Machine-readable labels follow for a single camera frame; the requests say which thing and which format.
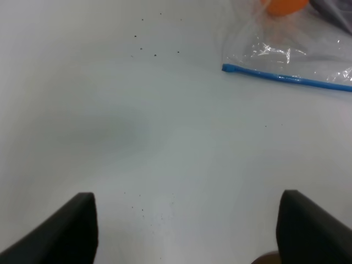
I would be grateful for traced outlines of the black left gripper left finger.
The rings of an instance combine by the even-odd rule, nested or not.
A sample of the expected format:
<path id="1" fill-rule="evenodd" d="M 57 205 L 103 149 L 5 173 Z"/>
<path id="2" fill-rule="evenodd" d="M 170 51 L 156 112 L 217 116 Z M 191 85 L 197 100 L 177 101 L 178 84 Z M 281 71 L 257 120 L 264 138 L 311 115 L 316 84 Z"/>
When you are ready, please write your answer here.
<path id="1" fill-rule="evenodd" d="M 97 248 L 95 196 L 81 192 L 2 251 L 1 263 L 94 263 Z"/>

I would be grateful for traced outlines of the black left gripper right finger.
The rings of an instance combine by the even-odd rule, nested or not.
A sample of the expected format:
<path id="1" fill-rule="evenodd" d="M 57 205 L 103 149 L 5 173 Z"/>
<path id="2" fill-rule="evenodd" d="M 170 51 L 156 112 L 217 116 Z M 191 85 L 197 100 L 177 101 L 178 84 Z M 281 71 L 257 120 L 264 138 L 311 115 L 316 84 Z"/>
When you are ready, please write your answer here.
<path id="1" fill-rule="evenodd" d="M 351 229 L 297 190 L 282 194 L 276 240 L 282 263 L 351 263 Z"/>

